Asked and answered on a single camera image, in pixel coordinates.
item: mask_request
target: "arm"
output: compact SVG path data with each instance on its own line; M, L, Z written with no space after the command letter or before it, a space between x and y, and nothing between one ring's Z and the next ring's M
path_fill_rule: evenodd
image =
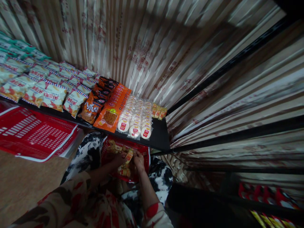
M143 202L142 204L145 212L142 226L154 228L173 228L172 223L165 212L165 208L160 203L145 171L143 155L137 151L133 154L133 156L139 175L140 191Z
M90 172L79 173L64 182L17 219L12 227L62 227L76 219L74 215L87 204L90 189L122 165L126 161L125 156L126 153L116 154L110 163Z

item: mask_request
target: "black shelf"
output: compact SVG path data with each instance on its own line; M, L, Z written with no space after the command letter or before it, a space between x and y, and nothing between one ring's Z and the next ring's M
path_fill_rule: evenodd
M117 136L119 138L123 138L126 139L128 141L131 142L135 142L141 145L145 145L160 151L169 151L170 150L170 142L169 142L169 134L168 134L168 130L167 130L167 123L165 118L162 119L162 121L158 120L158 119L153 119L152 120L152 134L151 137L149 138L149 140L140 138L140 140L135 140L135 139L131 139L131 138L127 138L126 135L116 131L115 133L109 132L107 130L103 130L100 128L96 128L93 127L91 124L87 123L86 121L84 121L83 119L77 117L76 119L74 119L70 113L68 113L67 111L64 110L64 112L59 112L55 109L52 108L47 108L47 107L43 107L41 106L41 108L38 108L34 105L28 104L23 100L20 100L18 103L15 103L11 100L8 100L4 97L0 97L0 100L6 101L8 103L11 104L15 104L15 105L19 105L21 107L30 109L30 110L34 110L52 117L56 117L59 119L63 119L75 124L78 124L82 127L86 127L86 128L91 128L100 132L104 132L106 134L110 134L110 135L114 135Z

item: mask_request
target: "red sleeve cuff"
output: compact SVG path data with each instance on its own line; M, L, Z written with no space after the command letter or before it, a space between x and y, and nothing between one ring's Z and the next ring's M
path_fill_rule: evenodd
M150 206L146 213L145 213L145 218L146 219L150 219L152 217L154 217L158 212L158 203L153 204L152 206Z

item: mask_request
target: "basket handle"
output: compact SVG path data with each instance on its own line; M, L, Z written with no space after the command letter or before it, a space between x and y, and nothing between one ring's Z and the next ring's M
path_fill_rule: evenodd
M51 156L53 154L55 154L61 147L63 147L63 145L72 137L74 131L77 129L78 125L76 125L72 132L70 133L70 135L65 139L65 141L62 142L62 144L57 147L47 158L45 159L38 159L38 158L33 158L33 157L27 157L27 156L22 156L20 153L16 154L15 157L20 157L20 158L24 158L24 159L27 159L27 160L30 160L30 161L34 161L34 162L45 162L47 161L48 159L51 158Z

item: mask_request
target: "sleeve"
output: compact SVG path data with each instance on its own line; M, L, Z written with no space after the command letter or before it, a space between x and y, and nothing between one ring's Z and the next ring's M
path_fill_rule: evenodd
M173 228L171 220L161 203L153 204L148 208L142 226L145 228Z
M10 227L62 227L85 207L91 178L87 172L77 174L46 195L37 206L17 219Z

